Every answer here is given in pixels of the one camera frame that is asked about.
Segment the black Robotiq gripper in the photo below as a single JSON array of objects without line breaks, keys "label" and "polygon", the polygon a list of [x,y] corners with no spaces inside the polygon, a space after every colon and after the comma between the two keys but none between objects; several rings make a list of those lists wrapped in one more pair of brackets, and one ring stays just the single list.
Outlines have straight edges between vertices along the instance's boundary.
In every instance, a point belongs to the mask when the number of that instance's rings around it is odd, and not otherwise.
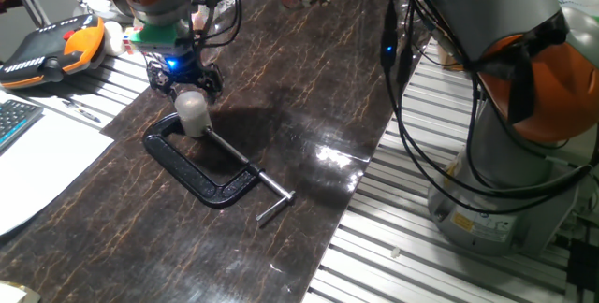
[{"label": "black Robotiq gripper", "polygon": [[199,84],[210,103],[216,102],[224,87],[218,65],[210,63],[204,66],[193,51],[179,56],[149,53],[146,73],[150,87],[170,102],[177,98],[173,83]]}]

